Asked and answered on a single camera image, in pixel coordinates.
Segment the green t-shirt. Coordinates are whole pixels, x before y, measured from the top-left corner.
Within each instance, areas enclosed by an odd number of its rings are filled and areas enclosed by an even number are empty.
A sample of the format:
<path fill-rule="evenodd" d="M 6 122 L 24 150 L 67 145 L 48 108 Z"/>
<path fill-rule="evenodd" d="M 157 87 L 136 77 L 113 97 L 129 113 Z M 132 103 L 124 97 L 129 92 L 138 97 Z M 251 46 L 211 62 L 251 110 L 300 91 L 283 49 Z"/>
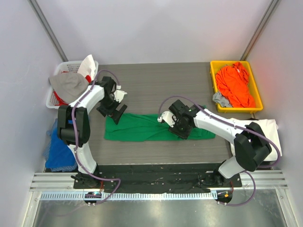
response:
<path fill-rule="evenodd" d="M 169 132 L 169 126 L 159 123 L 157 118 L 157 114 L 124 113 L 115 124 L 112 118 L 107 117 L 104 139 L 123 142 L 182 140 Z"/>

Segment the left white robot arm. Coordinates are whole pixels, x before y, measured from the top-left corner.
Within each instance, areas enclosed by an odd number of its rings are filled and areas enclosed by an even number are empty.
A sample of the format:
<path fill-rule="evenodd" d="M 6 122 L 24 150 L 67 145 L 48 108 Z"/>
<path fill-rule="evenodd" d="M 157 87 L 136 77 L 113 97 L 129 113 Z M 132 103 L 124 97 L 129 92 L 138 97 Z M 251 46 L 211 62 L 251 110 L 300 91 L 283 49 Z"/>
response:
<path fill-rule="evenodd" d="M 84 183 L 91 189 L 100 185 L 101 177 L 97 174 L 97 163 L 89 147 L 89 113 L 97 106 L 97 111 L 118 124 L 127 109 L 122 105 L 127 92 L 111 78 L 104 76 L 101 81 L 93 81 L 75 101 L 58 109 L 57 136 L 73 153 L 78 171 L 87 174 Z"/>

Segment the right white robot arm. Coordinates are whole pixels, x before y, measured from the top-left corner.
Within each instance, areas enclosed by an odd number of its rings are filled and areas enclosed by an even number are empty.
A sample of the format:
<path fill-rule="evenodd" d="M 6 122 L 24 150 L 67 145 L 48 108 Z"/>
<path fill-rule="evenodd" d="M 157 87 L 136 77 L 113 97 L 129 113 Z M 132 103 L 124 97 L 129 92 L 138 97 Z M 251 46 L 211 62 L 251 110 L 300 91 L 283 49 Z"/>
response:
<path fill-rule="evenodd" d="M 181 139 L 187 139 L 194 128 L 207 130 L 234 146 L 235 154 L 225 160 L 214 174 L 214 182 L 226 186 L 231 178 L 243 171 L 255 171 L 271 153 L 272 148 L 261 127 L 252 122 L 236 125 L 208 109 L 193 105 L 188 107 L 180 100 L 175 101 L 158 119 L 166 122 L 169 131 Z"/>

